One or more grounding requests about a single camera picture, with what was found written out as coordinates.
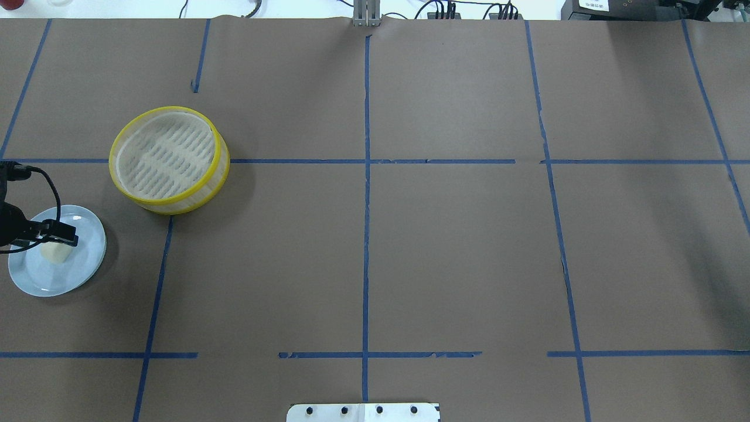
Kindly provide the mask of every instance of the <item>white bracket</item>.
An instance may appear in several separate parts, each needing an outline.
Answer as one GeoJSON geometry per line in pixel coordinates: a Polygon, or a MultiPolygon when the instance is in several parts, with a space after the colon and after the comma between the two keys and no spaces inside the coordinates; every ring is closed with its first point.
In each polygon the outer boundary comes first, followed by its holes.
{"type": "Polygon", "coordinates": [[[380,26],[380,0],[354,0],[354,26],[380,26]]]}
{"type": "Polygon", "coordinates": [[[435,403],[294,405],[286,422],[440,422],[435,403]]]}

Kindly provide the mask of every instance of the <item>dark red round object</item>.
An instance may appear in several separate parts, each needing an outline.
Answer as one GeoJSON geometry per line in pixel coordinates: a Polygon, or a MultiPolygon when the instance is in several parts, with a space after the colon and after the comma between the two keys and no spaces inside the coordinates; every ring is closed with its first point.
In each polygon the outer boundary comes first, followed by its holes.
{"type": "Polygon", "coordinates": [[[6,11],[12,11],[23,6],[23,0],[0,0],[0,6],[6,11]]]}

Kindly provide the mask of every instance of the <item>light blue plate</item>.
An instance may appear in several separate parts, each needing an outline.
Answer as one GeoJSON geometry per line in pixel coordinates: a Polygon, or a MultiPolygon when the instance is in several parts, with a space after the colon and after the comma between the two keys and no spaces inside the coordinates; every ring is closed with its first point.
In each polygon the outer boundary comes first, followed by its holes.
{"type": "MultiPolygon", "coordinates": [[[[55,219],[56,208],[36,215],[41,222],[55,219]]],[[[99,218],[82,206],[63,205],[60,222],[76,228],[78,246],[62,264],[53,264],[41,255],[41,245],[26,252],[8,255],[7,268],[19,289],[32,296],[57,296],[88,281],[101,265],[107,250],[107,237],[99,218]]]]}

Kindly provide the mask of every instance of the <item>round basket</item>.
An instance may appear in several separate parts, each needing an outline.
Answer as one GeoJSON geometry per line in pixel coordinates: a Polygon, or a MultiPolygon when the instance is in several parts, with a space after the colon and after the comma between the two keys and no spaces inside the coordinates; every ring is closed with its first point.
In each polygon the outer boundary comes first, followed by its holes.
{"type": "Polygon", "coordinates": [[[230,155],[204,115],[161,107],[133,119],[115,138],[109,174],[125,196],[158,214],[192,211],[226,180],[230,155]]]}

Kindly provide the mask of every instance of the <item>white background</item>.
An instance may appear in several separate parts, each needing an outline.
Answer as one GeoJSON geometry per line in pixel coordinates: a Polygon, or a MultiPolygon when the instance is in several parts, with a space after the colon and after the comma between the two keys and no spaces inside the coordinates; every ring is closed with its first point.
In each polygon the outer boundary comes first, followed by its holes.
{"type": "MultiPolygon", "coordinates": [[[[523,14],[524,19],[558,20],[564,2],[565,0],[514,0],[513,4],[523,14]]],[[[52,6],[47,0],[26,0],[25,4],[15,11],[0,8],[0,17],[176,18],[184,3],[185,0],[73,0],[69,5],[52,6]]],[[[380,11],[383,14],[399,12],[411,19],[423,4],[422,0],[381,0],[380,11]]],[[[241,16],[250,13],[254,5],[252,0],[189,0],[187,17],[241,16]]],[[[434,9],[434,5],[425,8],[426,11],[434,9]]],[[[481,19],[486,10],[487,6],[457,5],[457,11],[463,19],[481,19]]],[[[352,12],[352,8],[336,0],[264,0],[256,17],[351,17],[352,12]]],[[[711,19],[742,22],[739,13],[733,14],[726,9],[714,14],[711,19]]]]}

